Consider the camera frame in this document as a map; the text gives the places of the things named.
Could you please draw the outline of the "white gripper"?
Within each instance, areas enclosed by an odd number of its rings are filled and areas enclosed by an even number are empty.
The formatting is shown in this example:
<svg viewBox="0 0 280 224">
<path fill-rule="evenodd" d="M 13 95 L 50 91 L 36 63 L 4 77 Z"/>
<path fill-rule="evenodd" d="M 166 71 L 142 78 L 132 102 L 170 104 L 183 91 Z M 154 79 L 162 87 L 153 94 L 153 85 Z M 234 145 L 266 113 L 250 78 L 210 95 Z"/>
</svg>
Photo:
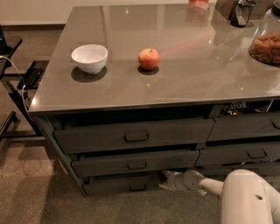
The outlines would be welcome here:
<svg viewBox="0 0 280 224">
<path fill-rule="evenodd" d="M 162 171 L 162 173 L 168 178 L 168 184 L 167 182 L 161 183 L 158 185 L 160 188 L 171 189 L 172 191 L 183 191 L 186 188 L 183 181 L 183 172 Z"/>
</svg>

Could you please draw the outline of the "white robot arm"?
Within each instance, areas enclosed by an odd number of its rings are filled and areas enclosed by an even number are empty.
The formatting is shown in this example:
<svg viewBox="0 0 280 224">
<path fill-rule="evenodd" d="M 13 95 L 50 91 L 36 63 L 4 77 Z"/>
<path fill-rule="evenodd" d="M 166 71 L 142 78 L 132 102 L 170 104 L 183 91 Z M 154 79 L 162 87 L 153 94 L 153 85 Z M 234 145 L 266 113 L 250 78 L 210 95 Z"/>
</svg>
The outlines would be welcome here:
<svg viewBox="0 0 280 224">
<path fill-rule="evenodd" d="M 195 170 L 163 174 L 166 181 L 161 188 L 210 193 L 220 199 L 220 224 L 280 224 L 280 192 L 252 171 L 231 171 L 224 181 Z"/>
</svg>

